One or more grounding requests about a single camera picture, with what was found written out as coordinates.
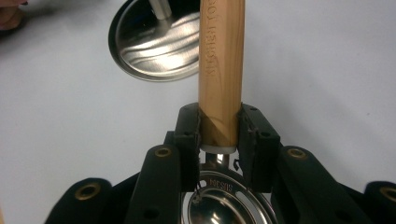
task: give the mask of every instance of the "human hand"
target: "human hand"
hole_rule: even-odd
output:
[[[20,25],[23,13],[18,6],[27,0],[0,0],[0,30],[11,30]]]

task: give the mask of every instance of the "white table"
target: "white table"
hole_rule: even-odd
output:
[[[114,185],[197,101],[197,76],[152,83],[113,62],[123,1],[32,0],[0,40],[0,206],[43,223],[74,183]],[[396,182],[396,2],[247,0],[243,101],[284,145],[313,152],[341,183]]]

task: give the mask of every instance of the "white surface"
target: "white surface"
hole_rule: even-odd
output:
[[[197,76],[129,77],[107,32],[122,1],[32,0],[0,39],[0,206],[43,223],[86,177],[113,184],[197,101]],[[396,182],[396,2],[247,0],[244,103],[285,145],[312,151],[340,182]]]

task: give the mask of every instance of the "cylindrical wooden object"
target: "cylindrical wooden object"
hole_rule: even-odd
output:
[[[201,0],[199,106],[202,150],[229,154],[238,139],[245,0]]]

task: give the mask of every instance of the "wooden stick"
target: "wooden stick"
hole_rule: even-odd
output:
[[[245,0],[201,0],[199,106],[202,149],[235,151],[241,106]]]

